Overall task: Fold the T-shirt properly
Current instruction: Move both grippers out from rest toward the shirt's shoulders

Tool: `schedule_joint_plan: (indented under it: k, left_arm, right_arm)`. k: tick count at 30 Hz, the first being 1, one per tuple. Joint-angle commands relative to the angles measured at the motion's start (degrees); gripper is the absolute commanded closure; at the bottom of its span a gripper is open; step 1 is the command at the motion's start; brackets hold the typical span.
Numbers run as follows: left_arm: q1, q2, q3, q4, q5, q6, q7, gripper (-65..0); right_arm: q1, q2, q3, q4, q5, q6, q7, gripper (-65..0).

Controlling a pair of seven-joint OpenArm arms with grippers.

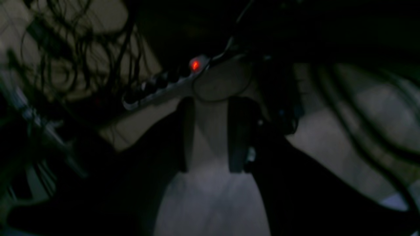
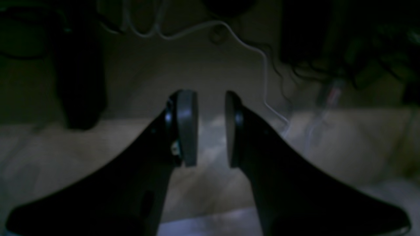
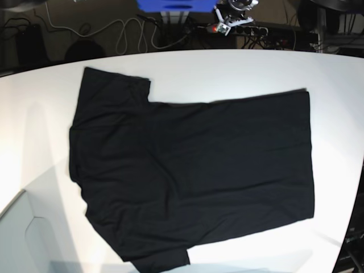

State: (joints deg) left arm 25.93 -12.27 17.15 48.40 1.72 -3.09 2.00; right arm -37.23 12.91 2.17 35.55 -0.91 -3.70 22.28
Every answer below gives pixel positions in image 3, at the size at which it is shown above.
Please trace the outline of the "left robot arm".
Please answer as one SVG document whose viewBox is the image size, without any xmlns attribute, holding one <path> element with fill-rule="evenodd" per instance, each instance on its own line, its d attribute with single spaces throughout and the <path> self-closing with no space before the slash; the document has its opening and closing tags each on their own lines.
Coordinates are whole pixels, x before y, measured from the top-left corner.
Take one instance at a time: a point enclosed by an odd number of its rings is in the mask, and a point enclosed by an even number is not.
<svg viewBox="0 0 364 273">
<path fill-rule="evenodd" d="M 246 17 L 246 12 L 257 6 L 257 0 L 225 0 L 218 1 L 214 11 L 218 20 L 217 31 L 228 33 L 233 27 L 252 23 L 252 17 Z"/>
</svg>

